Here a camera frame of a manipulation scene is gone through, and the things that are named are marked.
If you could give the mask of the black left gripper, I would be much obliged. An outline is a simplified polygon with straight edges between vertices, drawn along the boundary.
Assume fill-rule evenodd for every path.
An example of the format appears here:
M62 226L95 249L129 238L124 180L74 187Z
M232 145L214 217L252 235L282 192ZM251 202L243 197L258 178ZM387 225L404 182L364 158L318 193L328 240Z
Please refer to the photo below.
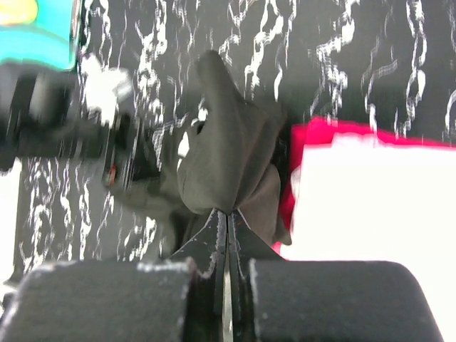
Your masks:
M1 68L1 171L25 157L103 161L102 183L126 191L156 176L152 133L141 118L114 112L111 123L99 109L86 118L71 112L76 77L35 67Z

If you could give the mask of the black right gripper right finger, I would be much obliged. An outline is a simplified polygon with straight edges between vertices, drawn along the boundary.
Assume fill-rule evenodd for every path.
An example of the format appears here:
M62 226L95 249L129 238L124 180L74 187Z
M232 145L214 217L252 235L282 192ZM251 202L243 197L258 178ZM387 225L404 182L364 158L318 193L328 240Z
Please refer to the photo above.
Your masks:
M235 341L441 341L416 278L389 261L287 261L227 220Z

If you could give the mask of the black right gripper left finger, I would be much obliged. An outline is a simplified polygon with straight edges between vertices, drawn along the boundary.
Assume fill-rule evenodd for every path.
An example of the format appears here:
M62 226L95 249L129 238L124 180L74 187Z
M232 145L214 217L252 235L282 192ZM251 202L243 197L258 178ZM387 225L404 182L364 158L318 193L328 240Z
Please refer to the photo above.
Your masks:
M25 276L1 318L3 341L221 341L227 221L164 261L60 261Z

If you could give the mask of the black printed t-shirt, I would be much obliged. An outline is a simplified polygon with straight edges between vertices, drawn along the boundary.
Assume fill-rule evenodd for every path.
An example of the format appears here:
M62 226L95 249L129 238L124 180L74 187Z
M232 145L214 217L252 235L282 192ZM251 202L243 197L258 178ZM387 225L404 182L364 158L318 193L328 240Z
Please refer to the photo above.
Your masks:
M238 91L221 56L203 53L196 64L206 119L166 132L152 172L114 198L154 219L160 243L146 257L167 257L205 225L213 210L239 211L266 244L288 245L279 214L281 178L273 156L286 122L275 101L253 102Z

